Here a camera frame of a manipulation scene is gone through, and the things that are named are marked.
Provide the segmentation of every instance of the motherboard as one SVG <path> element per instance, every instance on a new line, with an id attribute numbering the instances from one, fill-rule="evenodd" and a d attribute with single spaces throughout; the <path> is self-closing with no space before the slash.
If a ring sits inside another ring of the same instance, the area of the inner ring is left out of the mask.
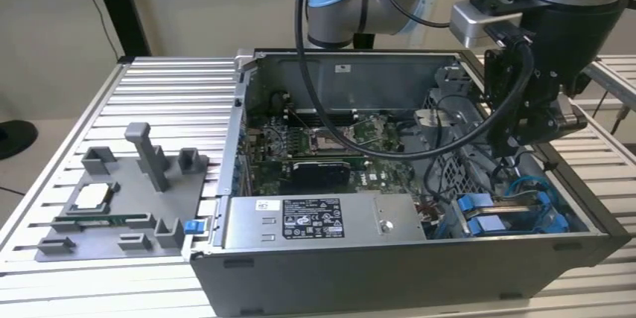
<path id="1" fill-rule="evenodd" d="M 375 150 L 404 151 L 399 125 L 389 114 L 333 118 L 345 137 Z M 255 195 L 423 194 L 409 163 L 363 156 L 335 140 L 315 114 L 287 109 L 248 129 L 248 156 Z"/>

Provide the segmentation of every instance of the power supply label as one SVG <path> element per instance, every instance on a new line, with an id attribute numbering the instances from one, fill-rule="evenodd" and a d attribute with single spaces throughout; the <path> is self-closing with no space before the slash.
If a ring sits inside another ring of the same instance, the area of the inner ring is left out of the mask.
<path id="1" fill-rule="evenodd" d="M 340 199 L 283 200 L 283 236 L 287 240 L 345 237 Z"/>

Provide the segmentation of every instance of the blue latch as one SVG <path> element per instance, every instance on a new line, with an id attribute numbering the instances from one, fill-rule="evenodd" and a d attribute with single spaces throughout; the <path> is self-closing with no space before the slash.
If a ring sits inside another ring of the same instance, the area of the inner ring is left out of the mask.
<path id="1" fill-rule="evenodd" d="M 183 228 L 183 232 L 187 235 L 199 235 L 205 232 L 205 222 L 199 220 L 188 220 L 185 221 L 185 226 Z"/>
<path id="2" fill-rule="evenodd" d="M 489 208 L 495 205 L 493 199 L 489 194 L 464 194 L 457 199 L 459 208 L 463 212 L 468 212 L 473 209 Z"/>

